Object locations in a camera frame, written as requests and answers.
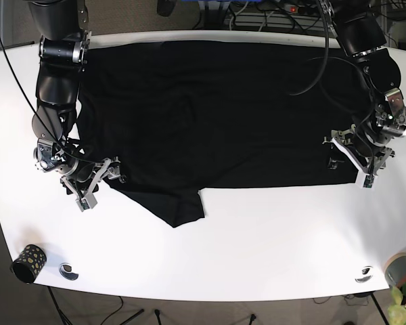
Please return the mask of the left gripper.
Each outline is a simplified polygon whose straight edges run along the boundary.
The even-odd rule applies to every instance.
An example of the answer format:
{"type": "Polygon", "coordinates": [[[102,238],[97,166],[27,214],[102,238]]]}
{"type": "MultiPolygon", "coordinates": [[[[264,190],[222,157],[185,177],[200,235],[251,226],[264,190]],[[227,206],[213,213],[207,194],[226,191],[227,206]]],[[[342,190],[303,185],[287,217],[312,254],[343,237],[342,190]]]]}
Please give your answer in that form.
{"type": "Polygon", "coordinates": [[[378,171],[386,161],[395,156],[389,146],[397,137],[393,119],[353,121],[331,119],[323,145],[328,150],[327,169],[339,173],[344,182],[353,182],[360,188],[371,189],[378,178],[378,171]]]}

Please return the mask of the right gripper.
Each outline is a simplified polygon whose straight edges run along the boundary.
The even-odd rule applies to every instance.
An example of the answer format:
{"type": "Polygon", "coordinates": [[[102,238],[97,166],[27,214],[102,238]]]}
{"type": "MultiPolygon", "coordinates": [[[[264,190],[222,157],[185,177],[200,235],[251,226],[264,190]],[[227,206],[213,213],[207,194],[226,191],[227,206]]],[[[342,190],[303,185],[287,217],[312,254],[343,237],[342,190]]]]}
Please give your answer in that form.
{"type": "Polygon", "coordinates": [[[120,188],[127,182],[127,176],[122,174],[117,156],[105,158],[101,162],[78,160],[69,171],[61,171],[61,174],[60,183],[66,188],[68,195],[75,195],[75,202],[82,212],[96,206],[94,193],[99,190],[98,184],[102,180],[111,188],[120,188]]]}

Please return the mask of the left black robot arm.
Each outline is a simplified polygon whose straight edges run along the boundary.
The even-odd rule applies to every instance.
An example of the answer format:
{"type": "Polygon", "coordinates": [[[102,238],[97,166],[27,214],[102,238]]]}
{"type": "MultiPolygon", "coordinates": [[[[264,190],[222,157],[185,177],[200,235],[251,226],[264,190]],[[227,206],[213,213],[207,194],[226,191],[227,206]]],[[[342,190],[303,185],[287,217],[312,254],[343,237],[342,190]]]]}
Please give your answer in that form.
{"type": "Polygon", "coordinates": [[[395,156],[388,143],[406,136],[406,105],[401,86],[401,71],[387,48],[384,33],[370,13],[369,1],[317,1],[323,32],[324,55],[317,76],[301,90],[289,91],[302,95],[314,86],[322,86],[328,61],[330,35],[334,35],[345,53],[343,62],[356,71],[365,88],[370,108],[365,113],[352,112],[353,124],[345,131],[333,130],[326,143],[347,156],[358,170],[356,184],[372,188],[378,171],[395,156]]]}

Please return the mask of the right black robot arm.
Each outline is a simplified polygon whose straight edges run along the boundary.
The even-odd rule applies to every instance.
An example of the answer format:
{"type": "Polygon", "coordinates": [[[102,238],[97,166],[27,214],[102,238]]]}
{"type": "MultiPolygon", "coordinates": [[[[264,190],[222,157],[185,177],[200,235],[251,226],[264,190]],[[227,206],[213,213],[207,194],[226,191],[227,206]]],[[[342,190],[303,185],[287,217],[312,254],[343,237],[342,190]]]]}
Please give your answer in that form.
{"type": "Polygon", "coordinates": [[[30,107],[37,137],[36,167],[45,173],[58,172],[67,193],[76,196],[79,209],[93,209],[101,180],[124,181],[125,177],[117,157],[89,160],[81,141],[69,136],[77,120],[76,101],[91,40],[87,7],[75,0],[29,1],[28,7],[41,34],[37,104],[30,107]]]}

